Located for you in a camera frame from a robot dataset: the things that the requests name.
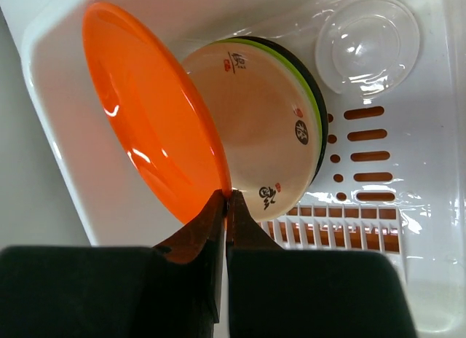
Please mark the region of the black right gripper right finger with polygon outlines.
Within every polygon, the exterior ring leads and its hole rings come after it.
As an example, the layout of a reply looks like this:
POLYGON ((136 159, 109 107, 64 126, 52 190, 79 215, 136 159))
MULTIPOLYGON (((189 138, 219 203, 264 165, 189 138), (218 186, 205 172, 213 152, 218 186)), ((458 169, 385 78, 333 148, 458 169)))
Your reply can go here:
POLYGON ((226 231, 231 337, 415 337, 389 260, 370 251, 285 250, 233 192, 226 231))

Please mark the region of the orange plastic plate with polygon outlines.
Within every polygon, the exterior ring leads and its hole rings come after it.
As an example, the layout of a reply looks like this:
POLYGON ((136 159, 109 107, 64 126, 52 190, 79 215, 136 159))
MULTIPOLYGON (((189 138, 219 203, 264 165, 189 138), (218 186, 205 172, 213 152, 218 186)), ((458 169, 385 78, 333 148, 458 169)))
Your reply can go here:
POLYGON ((169 49, 117 5, 90 5, 82 21, 87 66, 107 119, 151 191, 188 223, 232 183, 213 118, 169 49))

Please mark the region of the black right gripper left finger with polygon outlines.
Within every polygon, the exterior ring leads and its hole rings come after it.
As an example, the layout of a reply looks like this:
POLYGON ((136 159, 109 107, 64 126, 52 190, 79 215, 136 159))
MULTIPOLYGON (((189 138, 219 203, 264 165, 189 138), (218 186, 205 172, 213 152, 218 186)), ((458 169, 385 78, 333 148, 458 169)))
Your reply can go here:
POLYGON ((211 337, 225 200, 154 247, 16 245, 1 252, 3 337, 211 337))

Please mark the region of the cream patterned plate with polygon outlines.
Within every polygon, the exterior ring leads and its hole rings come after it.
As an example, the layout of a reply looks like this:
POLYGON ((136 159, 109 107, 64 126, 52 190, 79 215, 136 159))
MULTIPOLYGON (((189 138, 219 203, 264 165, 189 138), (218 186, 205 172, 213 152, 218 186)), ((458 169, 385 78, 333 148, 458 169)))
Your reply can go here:
POLYGON ((288 212, 315 177, 323 139, 303 76, 276 50, 250 39, 208 44, 182 65, 211 113, 232 186, 253 219, 288 212))

